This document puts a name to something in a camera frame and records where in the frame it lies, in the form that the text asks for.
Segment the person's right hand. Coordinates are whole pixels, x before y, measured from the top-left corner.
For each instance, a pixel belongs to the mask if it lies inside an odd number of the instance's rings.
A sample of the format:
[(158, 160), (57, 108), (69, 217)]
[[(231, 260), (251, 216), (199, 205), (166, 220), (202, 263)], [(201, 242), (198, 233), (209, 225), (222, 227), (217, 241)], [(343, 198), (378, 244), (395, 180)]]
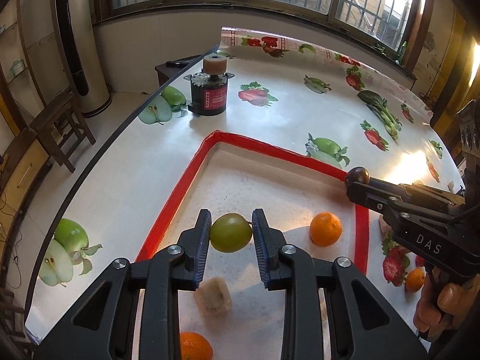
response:
[(421, 333), (438, 336), (445, 330), (457, 330), (469, 321), (466, 333), (479, 337), (479, 312), (472, 307), (479, 294), (479, 274), (462, 285), (445, 284), (438, 295), (442, 271), (435, 267), (425, 279), (421, 298), (416, 304), (413, 324)]

